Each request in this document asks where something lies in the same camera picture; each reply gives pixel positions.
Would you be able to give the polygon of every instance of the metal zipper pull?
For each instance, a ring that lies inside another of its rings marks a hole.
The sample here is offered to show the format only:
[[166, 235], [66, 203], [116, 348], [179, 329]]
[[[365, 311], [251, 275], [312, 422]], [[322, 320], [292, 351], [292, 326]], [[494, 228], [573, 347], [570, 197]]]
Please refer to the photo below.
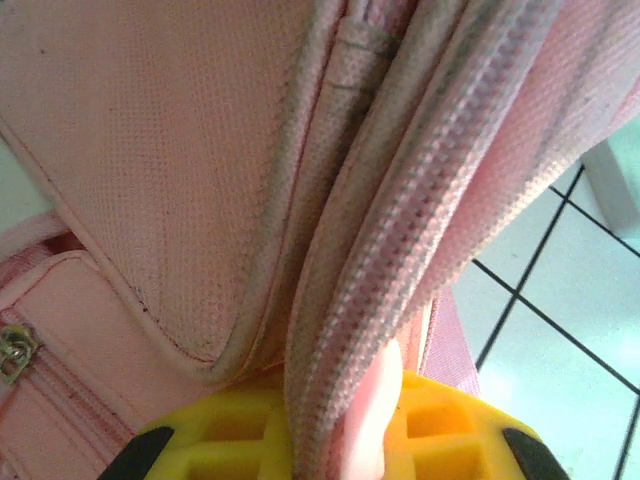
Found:
[[0, 329], [0, 380], [12, 385], [29, 365], [40, 344], [29, 327], [7, 325]]

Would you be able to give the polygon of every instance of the tiled floor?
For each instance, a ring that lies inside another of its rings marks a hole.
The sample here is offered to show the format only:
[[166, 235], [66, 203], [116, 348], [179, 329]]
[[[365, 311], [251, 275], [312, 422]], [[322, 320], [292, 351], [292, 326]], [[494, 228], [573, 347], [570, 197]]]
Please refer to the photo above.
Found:
[[485, 400], [536, 429], [572, 480], [640, 480], [640, 254], [603, 223], [574, 165], [454, 293]]

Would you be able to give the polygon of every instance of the yellow plastic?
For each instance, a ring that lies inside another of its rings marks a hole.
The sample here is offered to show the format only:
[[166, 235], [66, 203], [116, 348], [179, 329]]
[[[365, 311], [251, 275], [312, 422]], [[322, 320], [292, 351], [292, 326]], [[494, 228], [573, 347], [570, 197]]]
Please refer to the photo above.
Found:
[[[275, 372], [211, 395], [149, 425], [175, 433], [146, 480], [291, 478], [292, 445]], [[410, 372], [385, 436], [386, 480], [524, 480], [502, 437], [527, 426]]]

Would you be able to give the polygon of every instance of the black plastic part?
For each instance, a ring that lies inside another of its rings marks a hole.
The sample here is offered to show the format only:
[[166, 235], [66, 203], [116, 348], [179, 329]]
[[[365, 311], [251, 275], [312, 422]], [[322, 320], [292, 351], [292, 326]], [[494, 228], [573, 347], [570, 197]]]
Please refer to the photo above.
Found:
[[173, 436], [173, 428], [158, 427], [131, 440], [98, 480], [143, 480]]
[[570, 480], [547, 446], [515, 428], [502, 431], [526, 480]]

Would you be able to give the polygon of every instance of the floor tile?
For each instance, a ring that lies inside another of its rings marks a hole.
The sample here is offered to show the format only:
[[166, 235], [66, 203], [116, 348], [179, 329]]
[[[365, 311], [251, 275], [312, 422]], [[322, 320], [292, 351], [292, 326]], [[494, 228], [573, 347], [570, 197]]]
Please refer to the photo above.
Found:
[[622, 480], [638, 480], [640, 478], [640, 425], [636, 424], [636, 432], [624, 465]]
[[454, 284], [453, 294], [475, 360], [487, 343], [510, 294], [473, 263]]
[[572, 480], [612, 478], [635, 395], [523, 304], [500, 332], [480, 386], [486, 401], [540, 434]]
[[480, 253], [478, 260], [515, 287], [560, 202], [551, 190], [544, 191]]
[[523, 296], [640, 384], [640, 259], [567, 206]]
[[553, 186], [562, 194], [565, 194], [569, 191], [569, 187], [571, 186], [571, 182], [576, 177], [578, 170], [580, 169], [581, 163], [574, 162], [555, 182], [553, 182]]
[[608, 227], [607, 221], [602, 215], [596, 197], [591, 189], [589, 178], [584, 173], [580, 175], [580, 180], [578, 180], [573, 192], [571, 192], [570, 198], [573, 203], [591, 215], [600, 225]]
[[0, 232], [53, 208], [0, 139]]

